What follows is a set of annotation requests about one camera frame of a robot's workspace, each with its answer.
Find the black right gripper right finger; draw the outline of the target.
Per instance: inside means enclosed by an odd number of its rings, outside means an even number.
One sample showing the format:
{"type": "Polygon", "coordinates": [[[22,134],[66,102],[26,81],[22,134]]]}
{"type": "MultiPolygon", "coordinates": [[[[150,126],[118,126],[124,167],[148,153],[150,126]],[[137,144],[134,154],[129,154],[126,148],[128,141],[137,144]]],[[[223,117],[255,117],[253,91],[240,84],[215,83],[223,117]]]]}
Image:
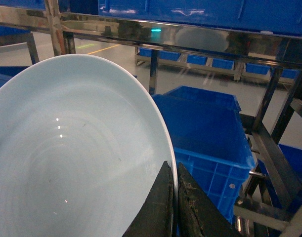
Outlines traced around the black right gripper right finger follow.
{"type": "Polygon", "coordinates": [[[182,237],[240,237],[186,167],[178,164],[178,227],[182,237]]]}

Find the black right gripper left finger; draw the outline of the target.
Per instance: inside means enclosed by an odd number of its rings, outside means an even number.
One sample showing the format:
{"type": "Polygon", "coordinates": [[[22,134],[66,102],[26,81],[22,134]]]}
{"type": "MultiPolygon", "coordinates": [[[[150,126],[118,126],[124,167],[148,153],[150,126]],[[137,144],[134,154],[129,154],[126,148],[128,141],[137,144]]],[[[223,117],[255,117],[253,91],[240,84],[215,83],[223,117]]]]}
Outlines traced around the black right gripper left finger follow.
{"type": "Polygon", "coordinates": [[[173,173],[168,162],[160,171],[124,237],[170,237],[173,233],[173,173]]]}

